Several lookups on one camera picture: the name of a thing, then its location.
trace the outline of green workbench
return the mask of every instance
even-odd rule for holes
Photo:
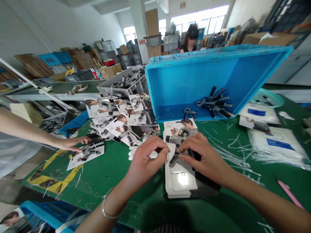
[[[295,121],[285,120],[284,128],[293,130],[296,138],[311,154],[311,144],[304,143],[310,139],[302,130],[302,119],[310,117],[311,113],[283,97],[285,104],[277,108],[277,111],[285,111]],[[221,146],[237,156],[243,156],[242,152],[227,147],[230,141],[240,133],[239,142],[242,146],[249,144],[246,128],[238,124],[239,117],[230,120],[218,120],[209,122],[197,122],[199,131],[207,136],[203,128],[214,138],[223,142]],[[227,130],[227,124],[233,126]],[[89,133],[89,123],[80,130],[78,136]],[[92,211],[99,205],[107,191],[115,186],[126,174],[131,161],[128,160],[129,148],[124,143],[108,141],[105,146],[105,154],[83,165],[73,180],[58,196],[58,199],[68,202],[80,208]],[[68,156],[56,157],[43,171],[46,176],[63,180],[70,171]],[[311,211],[311,172],[287,164],[262,164],[251,158],[247,159],[251,169],[261,174],[260,182],[277,195],[290,201],[288,196],[276,182],[280,179],[287,184],[291,192],[307,211]],[[36,171],[32,171],[23,181],[26,187],[44,193],[45,190],[30,186],[26,180]],[[52,192],[47,195],[56,197]],[[165,171],[162,167],[155,176],[138,191],[129,201],[119,223],[143,231],[153,230],[165,223],[171,223],[185,230],[195,232],[265,232],[267,224],[257,211],[243,198],[235,193],[221,188],[218,197],[206,199],[168,199],[165,192]]]

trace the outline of pink pen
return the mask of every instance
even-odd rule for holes
[[[286,187],[286,185],[280,180],[278,180],[278,183],[281,186],[281,188],[286,192],[286,194],[289,196],[289,198],[294,202],[294,204],[296,206],[304,209],[303,206],[300,204],[300,202],[296,199],[296,197],[291,193],[291,191],[289,191],[289,189]]]

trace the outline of bangle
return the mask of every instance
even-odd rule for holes
[[[112,188],[107,192],[107,194],[104,196],[103,204],[102,204],[102,206],[101,206],[103,215],[104,215],[106,218],[110,218],[110,219],[116,219],[116,218],[120,217],[120,216],[123,214],[124,210],[125,210],[125,208],[124,208],[124,209],[122,210],[122,212],[119,213],[117,216],[110,216],[110,215],[108,215],[108,214],[105,213],[105,210],[104,210],[105,200],[106,200],[106,197],[111,193],[111,191],[112,191],[113,189],[114,189],[114,187],[112,187]]]

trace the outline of floor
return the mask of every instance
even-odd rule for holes
[[[53,198],[45,196],[20,184],[32,170],[43,160],[47,159],[52,150],[42,147],[37,154],[27,160],[23,165],[0,179],[0,219],[16,209],[26,200],[49,202]]]

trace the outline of blue label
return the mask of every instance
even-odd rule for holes
[[[272,139],[267,139],[268,141],[268,144],[270,146],[278,146],[278,147],[282,147],[282,148],[286,148],[286,149],[289,149],[289,150],[294,150],[290,144],[288,143],[285,143],[285,142],[279,142],[279,141],[276,141],[276,140],[272,140]]]
[[[257,116],[262,116],[264,117],[266,115],[266,111],[259,111],[259,110],[254,110],[254,109],[248,109],[248,113],[257,115]]]

